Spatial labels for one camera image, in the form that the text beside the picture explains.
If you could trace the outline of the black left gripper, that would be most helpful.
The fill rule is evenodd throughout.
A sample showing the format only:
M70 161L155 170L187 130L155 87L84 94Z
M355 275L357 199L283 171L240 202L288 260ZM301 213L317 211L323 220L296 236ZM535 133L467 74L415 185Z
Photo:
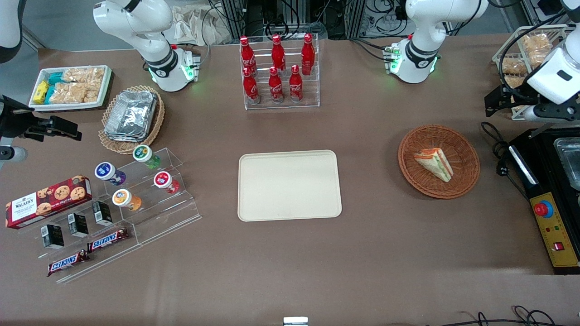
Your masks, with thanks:
M538 92L528 84L516 88L501 84L484 97L484 104L486 112L511 120L513 107L538 104Z

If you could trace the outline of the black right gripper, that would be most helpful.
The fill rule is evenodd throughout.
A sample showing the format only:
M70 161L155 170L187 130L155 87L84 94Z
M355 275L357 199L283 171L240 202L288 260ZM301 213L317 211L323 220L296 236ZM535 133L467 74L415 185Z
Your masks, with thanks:
M41 125L45 120L33 115L33 110L26 105L4 95L1 96L0 102L0 135L2 138L33 139L37 142L43 142L45 137L62 137L77 142L82 140L81 132L77 132L75 135L61 132L78 130L78 125L70 120L50 116L49 125L53 131L47 130L45 126Z

